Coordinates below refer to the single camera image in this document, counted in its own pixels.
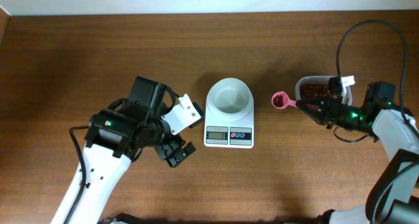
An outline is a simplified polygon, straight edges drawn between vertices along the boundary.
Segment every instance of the wood grain surface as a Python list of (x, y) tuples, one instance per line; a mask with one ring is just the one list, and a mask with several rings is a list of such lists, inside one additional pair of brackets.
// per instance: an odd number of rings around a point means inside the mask
[[(204, 124), (182, 136), (196, 152), (170, 169), (153, 149), (123, 175), (102, 213), (170, 220), (257, 221), (316, 217), (364, 204), (388, 164), (381, 143), (338, 141), (295, 109), (272, 107), (273, 93), (294, 96), (304, 76), (336, 75), (340, 38), (355, 23), (380, 18), (409, 42), (405, 106), (419, 112), (419, 11), (281, 12), (11, 17), (0, 50), (0, 221), (48, 223), (77, 167), (68, 134), (141, 75), (187, 93), (205, 108), (225, 77), (255, 98), (253, 149), (202, 143)], [(402, 48), (390, 28), (371, 24), (347, 39), (343, 75), (355, 75), (353, 105), (368, 83), (399, 85)], [(77, 135), (82, 140), (85, 132)], [(357, 138), (359, 133), (342, 132)]]

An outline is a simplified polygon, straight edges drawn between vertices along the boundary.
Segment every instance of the white wall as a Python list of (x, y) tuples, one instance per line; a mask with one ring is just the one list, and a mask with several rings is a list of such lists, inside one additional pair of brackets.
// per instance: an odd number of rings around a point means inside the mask
[(0, 0), (11, 15), (419, 9), (419, 0)]

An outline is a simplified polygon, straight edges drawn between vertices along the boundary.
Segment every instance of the plastic container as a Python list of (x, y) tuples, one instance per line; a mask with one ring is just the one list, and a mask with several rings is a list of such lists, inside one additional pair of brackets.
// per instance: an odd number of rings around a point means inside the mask
[(244, 82), (227, 78), (219, 81), (209, 90), (207, 107), (220, 119), (237, 121), (253, 109), (253, 96)]
[[(295, 99), (301, 100), (300, 96), (300, 86), (302, 84), (311, 83), (311, 84), (324, 84), (329, 85), (329, 79), (332, 76), (311, 76), (311, 77), (303, 77), (300, 79), (297, 84), (295, 85)], [(342, 91), (342, 103), (346, 103), (348, 101), (348, 105), (352, 105), (352, 93), (350, 86), (355, 84), (354, 76), (349, 77), (343, 77), (342, 78), (342, 85), (343, 85), (343, 91)]]

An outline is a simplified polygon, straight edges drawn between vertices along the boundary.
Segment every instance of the coffee beans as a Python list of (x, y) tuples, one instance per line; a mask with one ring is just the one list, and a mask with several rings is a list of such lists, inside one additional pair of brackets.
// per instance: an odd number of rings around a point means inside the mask
[(330, 95), (331, 91), (328, 85), (306, 83), (300, 86), (300, 97), (302, 100)]
[(282, 107), (283, 106), (283, 97), (282, 96), (276, 96), (274, 98), (274, 105), (276, 107)]

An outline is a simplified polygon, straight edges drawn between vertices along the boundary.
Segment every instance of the pink measuring spoon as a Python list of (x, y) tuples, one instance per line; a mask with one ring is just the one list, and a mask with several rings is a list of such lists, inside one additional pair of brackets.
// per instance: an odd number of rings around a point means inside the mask
[[(275, 105), (274, 105), (274, 99), (277, 97), (277, 96), (282, 96), (282, 103), (283, 103), (283, 106), (282, 107), (276, 107)], [(288, 97), (288, 95), (287, 95), (287, 93), (285, 93), (285, 92), (277, 92), (277, 93), (275, 93), (274, 94), (274, 96), (272, 97), (272, 105), (275, 107), (275, 108), (277, 108), (277, 109), (285, 109), (286, 107), (288, 107), (288, 106), (293, 106), (293, 107), (296, 107), (296, 108), (298, 108), (297, 107), (297, 105), (296, 105), (296, 101), (295, 100), (290, 100), (289, 99), (289, 97)]]

